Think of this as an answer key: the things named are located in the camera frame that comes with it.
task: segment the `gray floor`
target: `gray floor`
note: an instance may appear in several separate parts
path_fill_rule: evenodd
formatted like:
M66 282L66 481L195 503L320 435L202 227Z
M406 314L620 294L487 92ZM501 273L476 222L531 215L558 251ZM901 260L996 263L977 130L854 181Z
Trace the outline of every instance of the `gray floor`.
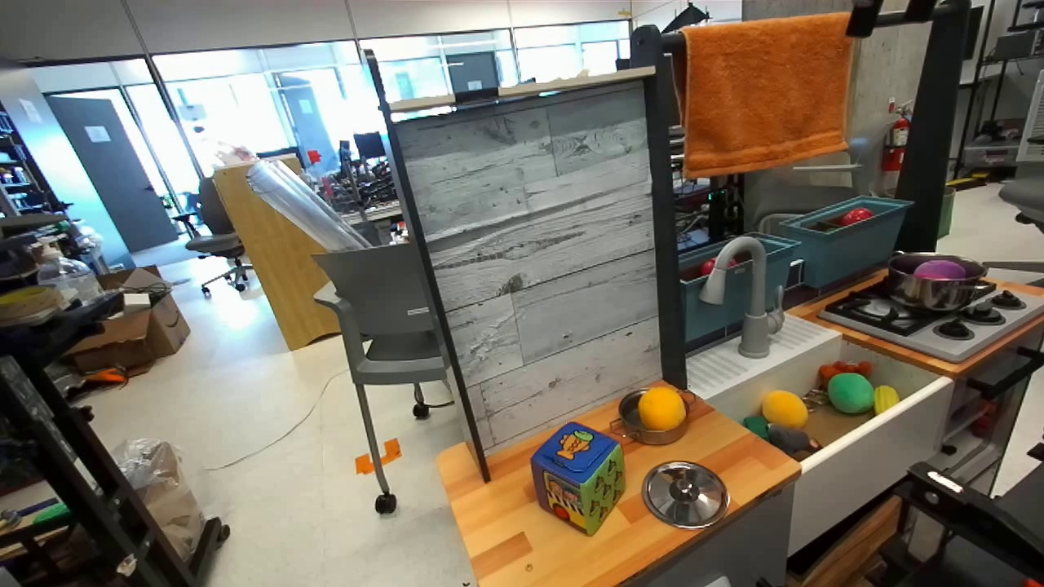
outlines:
M996 190L960 193L943 251L1044 256L1044 236L1011 217ZM453 415L436 412L418 424L406 388L376 393L379 435L401 441L401 459L389 466L401 512L379 518L376 481L353 469L364 443L338 339L288 351L256 282L245 298L227 288L214 288L214 299L200 298L189 281L219 268L220 260L162 263L193 325L187 348L129 386L92 399L105 443L171 441L200 500L232 526L213 584L471 580L433 469L433 455L458 441ZM1039 441L1044 419L1030 417L1039 406L1036 376L1002 486L1034 466L1025 450Z

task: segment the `green ball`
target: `green ball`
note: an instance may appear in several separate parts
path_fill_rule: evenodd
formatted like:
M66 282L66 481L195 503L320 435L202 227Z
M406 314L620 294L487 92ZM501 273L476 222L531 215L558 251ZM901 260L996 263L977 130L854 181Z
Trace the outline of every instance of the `green ball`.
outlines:
M743 428L756 437L771 437L771 430L773 430L771 419L764 419L764 417L743 417Z
M861 415L873 406L873 386L856 373L837 373L827 379L825 399L841 415Z

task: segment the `hanging towel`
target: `hanging towel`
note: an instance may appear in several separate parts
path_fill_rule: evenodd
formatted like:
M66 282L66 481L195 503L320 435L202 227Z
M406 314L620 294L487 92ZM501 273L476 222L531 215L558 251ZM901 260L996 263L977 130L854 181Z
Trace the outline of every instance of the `hanging towel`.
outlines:
M677 53L686 177L837 152L849 141L849 14L689 26Z

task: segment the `wooden countertop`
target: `wooden countertop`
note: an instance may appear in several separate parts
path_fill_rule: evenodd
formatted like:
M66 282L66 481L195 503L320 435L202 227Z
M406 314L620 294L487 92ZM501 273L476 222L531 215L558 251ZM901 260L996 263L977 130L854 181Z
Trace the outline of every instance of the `wooden countertop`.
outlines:
M552 430L491 455L491 481L483 481L469 448L456 443L436 455L444 488L471 574L497 584L620 584L668 555L706 538L759 495L798 474L798 463L746 435L690 393L690 419L677 443L643 448L624 437L615 400L576 417L607 430L624 448L627 492L598 536L581 536L535 506L529 455ZM711 527L673 527L643 506L639 486L656 463L694 459L728 486L728 512Z
M917 348L906 348L906 347L876 339L876 337L872 337L872 332L856 332L856 329L849 329L849 325L841 325L841 323L821 320L821 311L825 311L827 304L849 298L851 289L865 289L865 288L883 281L883 273L886 273L886 270L873 270L873 273L866 273L865 281L856 281L856 282L851 282L851 288L845 288L845 289L837 289L837 294L827 294L827 298L798 304L798 307L793 307L788 314L793 314L793 315L801 315L801 320L809 320L809 323L837 329L837 332L841 332L845 339L851 339L851 343L872 347L872 348L876 348L876 351L897 354L897 360L902 360L902 362L913 362L913 365L924 365L924 367L932 367L932 373L943 373L943 376L953 376L953 379L977 367L977 365L989 362L996 351L1008 348L1011 343L1025 339L1027 332L1044 329L1044 315L1036 315L1036 320L1011 329L1003 339L986 347L977 354L971 354L971 360L964 360L964 362L946 362L946 360L935 360L935 354L927 354L927 351L917 351ZM996 282L1003 288L1003 289L1011 289L1011 294L1021 294L1021 298L1044 298L1039 288L1008 282L1008 281L996 281Z

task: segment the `gray faucet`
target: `gray faucet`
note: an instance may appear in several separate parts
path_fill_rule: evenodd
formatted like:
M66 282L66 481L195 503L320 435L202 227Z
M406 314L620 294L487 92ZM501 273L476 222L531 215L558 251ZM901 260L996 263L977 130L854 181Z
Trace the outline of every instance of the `gray faucet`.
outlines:
M723 299L723 276L734 256L743 251L749 254L749 307L743 315L740 354L759 360L759 354L771 354L771 337L784 325L784 299L775 314L766 314L764 307L766 251L756 239L736 236L718 251L713 270L706 273L702 299L713 307Z

